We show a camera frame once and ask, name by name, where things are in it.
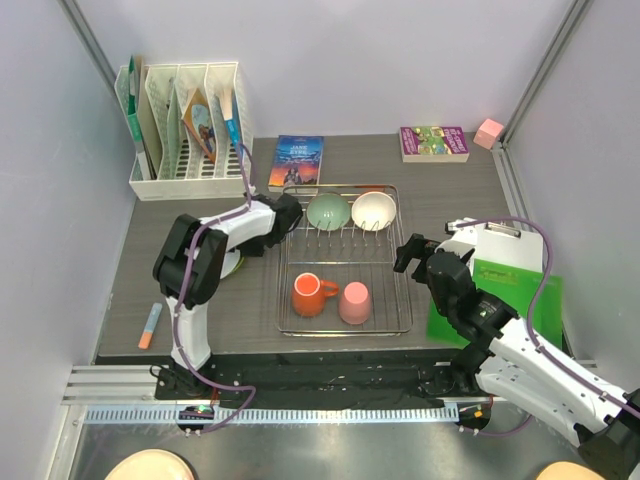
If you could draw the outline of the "mint green bowl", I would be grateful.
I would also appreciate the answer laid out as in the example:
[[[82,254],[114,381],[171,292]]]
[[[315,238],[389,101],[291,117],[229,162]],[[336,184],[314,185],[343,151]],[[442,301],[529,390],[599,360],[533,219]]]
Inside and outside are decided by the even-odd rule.
[[[323,193],[309,202],[306,217],[312,227],[332,232],[347,225],[351,218],[351,208],[343,196]]]

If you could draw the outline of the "white orange bowl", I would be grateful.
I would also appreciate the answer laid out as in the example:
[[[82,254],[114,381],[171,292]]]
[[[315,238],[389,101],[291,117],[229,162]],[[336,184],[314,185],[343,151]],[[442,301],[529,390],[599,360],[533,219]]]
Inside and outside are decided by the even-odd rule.
[[[360,195],[352,204],[354,225],[364,231],[377,232],[390,226],[397,215],[393,198],[383,192],[371,191]]]

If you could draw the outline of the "pink plastic cup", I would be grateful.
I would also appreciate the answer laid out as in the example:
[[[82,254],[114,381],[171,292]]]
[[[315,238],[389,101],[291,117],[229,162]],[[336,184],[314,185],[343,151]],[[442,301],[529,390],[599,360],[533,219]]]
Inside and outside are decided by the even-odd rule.
[[[338,304],[340,318],[349,325],[361,325],[372,312],[369,289],[361,282],[351,282],[345,286]]]

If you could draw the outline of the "light blue plate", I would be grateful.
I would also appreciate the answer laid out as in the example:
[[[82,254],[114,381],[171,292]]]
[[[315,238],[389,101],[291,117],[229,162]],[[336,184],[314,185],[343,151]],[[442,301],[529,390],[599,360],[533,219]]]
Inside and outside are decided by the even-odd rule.
[[[225,254],[220,278],[224,279],[231,275],[241,264],[242,255],[238,250],[229,251]]]

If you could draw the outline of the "metal wire dish rack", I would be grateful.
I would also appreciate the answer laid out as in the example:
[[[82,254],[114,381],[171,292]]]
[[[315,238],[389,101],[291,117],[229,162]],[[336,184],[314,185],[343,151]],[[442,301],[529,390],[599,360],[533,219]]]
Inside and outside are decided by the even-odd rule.
[[[408,277],[393,266],[396,249],[404,244],[398,190],[389,184],[291,185],[284,192],[296,197],[306,209],[321,195],[336,195],[348,204],[337,220],[305,216],[280,244],[278,279],[280,297],[277,326],[293,336],[346,337],[404,334],[413,326]],[[386,195],[391,200],[385,213],[353,215],[352,207],[366,194]],[[372,297],[372,314],[361,326],[339,318],[332,301],[315,319],[294,312],[291,290],[302,273],[314,273],[341,287],[360,281]]]

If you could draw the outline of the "lime green plate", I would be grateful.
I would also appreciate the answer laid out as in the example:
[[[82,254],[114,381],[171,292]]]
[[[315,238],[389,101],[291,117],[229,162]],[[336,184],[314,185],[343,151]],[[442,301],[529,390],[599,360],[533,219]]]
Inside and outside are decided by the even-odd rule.
[[[235,265],[231,273],[235,273],[243,265],[244,261],[245,261],[245,257],[240,256],[237,264]]]

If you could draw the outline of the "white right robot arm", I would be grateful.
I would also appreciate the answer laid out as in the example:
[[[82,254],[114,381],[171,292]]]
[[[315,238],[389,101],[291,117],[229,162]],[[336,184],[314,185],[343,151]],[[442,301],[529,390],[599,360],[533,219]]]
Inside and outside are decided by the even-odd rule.
[[[476,286],[458,255],[420,234],[396,250],[394,269],[428,286],[438,313],[468,342],[453,359],[457,391],[502,397],[574,445],[605,479],[639,465],[639,393],[613,385],[545,340],[499,297]]]

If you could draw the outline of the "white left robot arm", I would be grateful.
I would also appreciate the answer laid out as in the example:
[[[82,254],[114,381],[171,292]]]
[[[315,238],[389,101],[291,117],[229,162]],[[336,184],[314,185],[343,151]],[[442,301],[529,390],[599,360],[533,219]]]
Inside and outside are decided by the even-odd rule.
[[[177,383],[190,398],[205,397],[213,385],[212,373],[203,368],[211,357],[207,309],[223,277],[225,256],[262,256],[302,216],[301,204],[289,194],[277,199],[255,195],[222,215],[198,219],[183,214],[174,221],[152,275],[172,312],[171,357],[184,368]]]

